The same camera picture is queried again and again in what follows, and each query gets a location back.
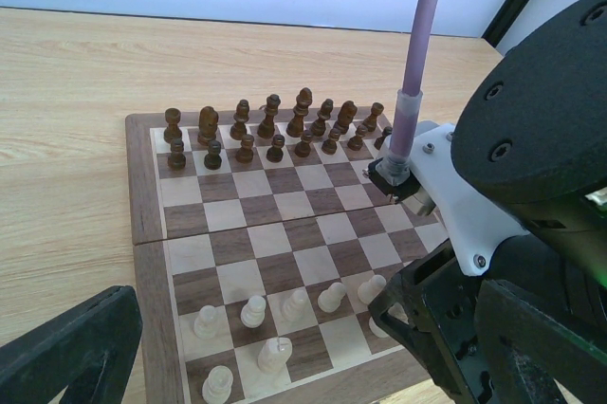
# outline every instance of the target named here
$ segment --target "brown chess piece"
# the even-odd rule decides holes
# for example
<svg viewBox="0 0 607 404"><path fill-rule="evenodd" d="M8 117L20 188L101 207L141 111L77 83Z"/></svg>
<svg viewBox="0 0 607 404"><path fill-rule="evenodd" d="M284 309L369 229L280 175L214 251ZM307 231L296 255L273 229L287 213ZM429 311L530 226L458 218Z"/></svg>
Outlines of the brown chess piece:
<svg viewBox="0 0 607 404"><path fill-rule="evenodd" d="M171 143L173 138L181 138L181 129L178 126L181 121L181 112L176 108L169 108L164 112L164 119L168 124L164 130L164 141Z"/></svg>
<svg viewBox="0 0 607 404"><path fill-rule="evenodd" d="M209 141L209 152L205 156L204 164L209 170L217 170L221 167L221 143L217 140Z"/></svg>
<svg viewBox="0 0 607 404"><path fill-rule="evenodd" d="M359 124L356 134L348 140L348 148L354 151L360 151L360 148L362 148L362 145L364 144L362 138L364 138L366 134L367 128L363 124Z"/></svg>
<svg viewBox="0 0 607 404"><path fill-rule="evenodd" d="M251 134L244 134L240 141L240 149L236 152L236 160L241 164L249 164L253 160L253 143Z"/></svg>
<svg viewBox="0 0 607 404"><path fill-rule="evenodd" d="M266 157L270 162L280 162L283 160L283 147L285 146L285 137L276 134L272 139L272 146L267 149Z"/></svg>
<svg viewBox="0 0 607 404"><path fill-rule="evenodd" d="M281 104L281 98L277 94L272 94L266 99L266 108L264 113L266 117L257 128L257 135L261 138L272 138L274 136L274 117L278 115L278 106Z"/></svg>
<svg viewBox="0 0 607 404"><path fill-rule="evenodd" d="M317 113L318 118L312 123L310 126L310 131L313 136L322 137L326 132L326 121L330 120L331 112L333 111L333 100L327 99L322 105L319 113Z"/></svg>
<svg viewBox="0 0 607 404"><path fill-rule="evenodd" d="M183 154L183 140L174 138L171 140L171 153L169 154L169 168L181 170L186 166L186 155Z"/></svg>
<svg viewBox="0 0 607 404"><path fill-rule="evenodd" d="M308 157L310 156L310 142L312 141L312 133L310 131L303 131L302 133L302 141L300 141L297 145L295 145L295 149L293 150L295 154L299 157Z"/></svg>
<svg viewBox="0 0 607 404"><path fill-rule="evenodd" d="M371 114L364 119L362 124L367 131L374 132L377 129L377 117L383 113L383 105L379 102L373 102L371 105Z"/></svg>
<svg viewBox="0 0 607 404"><path fill-rule="evenodd" d="M358 112L358 108L352 101L346 101L341 106L340 112L338 113L338 120L333 126L334 129L340 131L340 134L348 132L348 128L354 119L355 114Z"/></svg>
<svg viewBox="0 0 607 404"><path fill-rule="evenodd" d="M299 137L304 131L304 118L308 114L308 107L312 104L312 91L304 88L295 98L295 107L293 113L295 116L286 127L286 133L291 137Z"/></svg>
<svg viewBox="0 0 607 404"><path fill-rule="evenodd" d="M247 133L247 126L245 123L248 121L248 101L241 99L236 105L236 113L234 113L234 123L230 129L230 137L234 140L241 140L243 135Z"/></svg>
<svg viewBox="0 0 607 404"><path fill-rule="evenodd" d="M373 143L373 146L376 147L376 150L381 149L381 145L383 145L384 140L386 139L386 137L388 137L391 134L392 134L391 126L386 126L383 128L383 131L381 131L381 137L378 137L376 139L376 141Z"/></svg>
<svg viewBox="0 0 607 404"><path fill-rule="evenodd" d="M217 138L217 123L219 114L212 107L205 107L200 110L198 117L198 143L207 146L211 140Z"/></svg>
<svg viewBox="0 0 607 404"><path fill-rule="evenodd" d="M329 138L322 143L322 151L327 155L334 155L338 151L338 140L340 139L340 130L337 128L329 131Z"/></svg>

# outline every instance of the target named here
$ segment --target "chessboard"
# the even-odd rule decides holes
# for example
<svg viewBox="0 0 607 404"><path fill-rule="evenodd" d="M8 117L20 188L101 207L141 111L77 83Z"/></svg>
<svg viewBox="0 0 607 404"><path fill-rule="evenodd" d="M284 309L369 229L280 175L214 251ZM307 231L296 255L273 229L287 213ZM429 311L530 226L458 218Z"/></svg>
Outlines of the chessboard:
<svg viewBox="0 0 607 404"><path fill-rule="evenodd" d="M202 384L218 365L234 380L228 402L367 404L428 378L394 340L375 336L357 290L374 274L389 280L406 264L447 238L435 216L418 217L393 205L362 170L377 156L377 129L359 151L347 147L370 107L359 107L338 151L322 151L314 138L308 157L294 149L286 127L293 112L279 110L275 134L285 137L280 162L267 159L271 139L256 134L265 114L249 112L255 138L248 164L235 156L230 137L234 112L218 112L222 165L204 165L197 112L181 114L186 165L172 170L164 140L164 114L126 119L127 159L138 301L143 318L142 351L149 403L203 403ZM317 117L311 108L306 127ZM318 307L321 292L335 282L346 296L334 313ZM282 304L296 290L309 297L303 316L287 321ZM246 328L240 311L249 297L267 300L261 326ZM201 340L193 322L204 305L217 308L219 328ZM276 374L256 360L265 340L287 337L293 354Z"/></svg>

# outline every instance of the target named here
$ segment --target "light wood grain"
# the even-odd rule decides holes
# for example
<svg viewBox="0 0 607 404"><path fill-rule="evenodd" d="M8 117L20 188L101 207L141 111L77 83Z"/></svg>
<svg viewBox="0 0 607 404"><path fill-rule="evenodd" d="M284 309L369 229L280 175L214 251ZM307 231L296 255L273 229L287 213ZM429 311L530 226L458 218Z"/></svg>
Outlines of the light wood grain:
<svg viewBox="0 0 607 404"><path fill-rule="evenodd" d="M289 105L309 86L315 104L381 101L391 118L408 41L0 9L0 344L110 285L135 284L127 115L222 110L243 98L256 108L270 93ZM456 120L499 60L482 40L433 37L422 119ZM143 388L139 357L124 402L144 402ZM436 390L404 393L394 402L432 402Z"/></svg>

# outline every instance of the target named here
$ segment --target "wooden table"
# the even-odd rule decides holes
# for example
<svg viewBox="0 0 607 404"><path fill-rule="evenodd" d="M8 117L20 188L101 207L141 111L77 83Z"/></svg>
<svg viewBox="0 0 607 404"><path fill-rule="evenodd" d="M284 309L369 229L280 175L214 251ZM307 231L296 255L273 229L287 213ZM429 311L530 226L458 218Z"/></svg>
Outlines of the wooden table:
<svg viewBox="0 0 607 404"><path fill-rule="evenodd" d="M135 285L124 118L175 106L381 101L409 36L0 9L0 345L110 285ZM433 37L422 119L456 121L500 55ZM124 399L144 402L135 364ZM449 402L430 381L384 402Z"/></svg>

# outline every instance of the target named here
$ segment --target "chess piece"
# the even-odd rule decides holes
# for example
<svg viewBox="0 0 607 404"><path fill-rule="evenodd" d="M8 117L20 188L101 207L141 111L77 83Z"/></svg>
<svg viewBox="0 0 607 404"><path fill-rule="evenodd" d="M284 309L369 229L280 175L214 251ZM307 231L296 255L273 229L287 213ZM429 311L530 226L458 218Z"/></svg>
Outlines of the chess piece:
<svg viewBox="0 0 607 404"><path fill-rule="evenodd" d="M331 112L333 111L333 100L327 99L325 100L319 113L317 113L318 118L312 123L310 126L310 131L312 135L315 137L322 137L326 131L326 121L331 118Z"/></svg>
<svg viewBox="0 0 607 404"><path fill-rule="evenodd" d="M371 329L371 333L376 335L378 338L388 338L388 333L377 326L376 321L373 320L373 317L369 319L369 328Z"/></svg>
<svg viewBox="0 0 607 404"><path fill-rule="evenodd" d="M266 117L257 128L257 135L261 138L272 138L274 136L274 117L278 115L278 106L281 104L281 98L277 94L272 94L266 99L266 108L264 113Z"/></svg>
<svg viewBox="0 0 607 404"><path fill-rule="evenodd" d="M362 138L366 136L366 134L367 128L364 125L359 124L356 134L348 140L348 148L354 151L360 151L360 148L362 148L362 145L364 144Z"/></svg>
<svg viewBox="0 0 607 404"><path fill-rule="evenodd" d="M259 295L253 295L240 311L240 321L246 328L257 328L266 317L266 300Z"/></svg>
<svg viewBox="0 0 607 404"><path fill-rule="evenodd" d="M291 137L299 137L304 131L304 117L308 114L308 107L312 104L312 91L304 88L295 98L295 107L293 113L295 116L286 127L286 133Z"/></svg>
<svg viewBox="0 0 607 404"><path fill-rule="evenodd" d="M202 384L202 398L207 404L224 404L231 394L234 375L226 366L215 366Z"/></svg>
<svg viewBox="0 0 607 404"><path fill-rule="evenodd" d="M174 138L171 140L171 153L169 154L169 168L181 170L186 166L186 155L183 154L183 140Z"/></svg>
<svg viewBox="0 0 607 404"><path fill-rule="evenodd" d="M293 354L293 344L289 338L270 338L257 357L257 366L266 373L278 373Z"/></svg>
<svg viewBox="0 0 607 404"><path fill-rule="evenodd" d="M379 295L379 292L386 286L386 278L380 274L376 274L369 281L362 283L359 287L359 300L365 304L369 304Z"/></svg>
<svg viewBox="0 0 607 404"><path fill-rule="evenodd" d="M221 156L219 153L221 153L221 143L217 140L211 140L209 142L209 152L204 160L205 167L209 170L217 170L221 167Z"/></svg>
<svg viewBox="0 0 607 404"><path fill-rule="evenodd" d="M298 288L283 304L283 317L287 321L297 321L304 314L305 304L308 301L307 292Z"/></svg>
<svg viewBox="0 0 607 404"><path fill-rule="evenodd" d="M241 164L249 164L253 160L253 143L251 134L244 134L240 140L240 149L236 152L236 160Z"/></svg>
<svg viewBox="0 0 607 404"><path fill-rule="evenodd" d="M362 124L367 131L374 132L377 129L377 117L383 113L383 105L379 102L373 102L371 105L371 114L364 119Z"/></svg>
<svg viewBox="0 0 607 404"><path fill-rule="evenodd" d="M267 149L266 157L270 162L280 162L283 160L283 147L285 146L285 137L276 134L272 139L272 146Z"/></svg>
<svg viewBox="0 0 607 404"><path fill-rule="evenodd" d="M173 138L181 138L181 129L178 126L181 121L181 112L176 108L169 108L164 112L164 119L167 121L167 128L164 130L164 141L171 143Z"/></svg>
<svg viewBox="0 0 607 404"><path fill-rule="evenodd" d="M338 151L340 131L335 127L329 132L329 138L322 143L322 151L327 155L334 155Z"/></svg>
<svg viewBox="0 0 607 404"><path fill-rule="evenodd" d="M295 145L295 149L293 150L295 154L299 157L308 157L310 156L310 142L312 141L312 133L310 131L303 131L302 141L300 141L297 145Z"/></svg>
<svg viewBox="0 0 607 404"><path fill-rule="evenodd" d="M348 128L354 119L355 114L358 112L358 108L352 101L346 101L341 106L340 112L338 113L338 120L333 126L334 129L340 131L340 134L348 132Z"/></svg>
<svg viewBox="0 0 607 404"><path fill-rule="evenodd" d="M214 338L219 328L217 309L213 306L203 306L193 321L193 331L202 340Z"/></svg>
<svg viewBox="0 0 607 404"><path fill-rule="evenodd" d="M247 133L245 123L248 121L248 101L246 99L241 99L236 105L234 121L236 122L230 128L230 137L234 140L241 140L243 135Z"/></svg>
<svg viewBox="0 0 607 404"><path fill-rule="evenodd" d="M388 137L391 134L392 134L391 126L386 126L383 128L383 131L381 131L381 137L376 138L376 141L373 143L373 146L376 147L376 150L381 149L381 145L383 145L384 140L386 139L386 137Z"/></svg>
<svg viewBox="0 0 607 404"><path fill-rule="evenodd" d="M217 123L219 115L212 107L205 107L200 110L198 117L198 143L201 145L209 145L211 140L217 138Z"/></svg>
<svg viewBox="0 0 607 404"><path fill-rule="evenodd" d="M345 285L342 283L333 283L324 290L319 296L319 308L322 312L335 312L345 296Z"/></svg>

